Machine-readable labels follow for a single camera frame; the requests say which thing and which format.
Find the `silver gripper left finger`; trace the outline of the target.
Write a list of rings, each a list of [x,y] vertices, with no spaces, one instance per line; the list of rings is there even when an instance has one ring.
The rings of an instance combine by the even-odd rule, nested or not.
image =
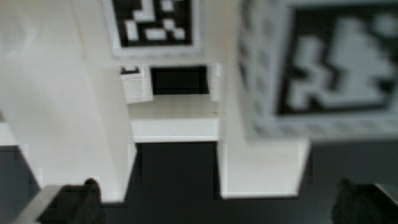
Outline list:
[[[11,224],[107,224],[96,180],[46,186]]]

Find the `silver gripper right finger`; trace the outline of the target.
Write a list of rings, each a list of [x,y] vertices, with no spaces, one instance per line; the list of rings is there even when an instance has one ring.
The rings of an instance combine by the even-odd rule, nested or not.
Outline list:
[[[341,179],[331,220],[332,224],[398,224],[398,204],[375,184]]]

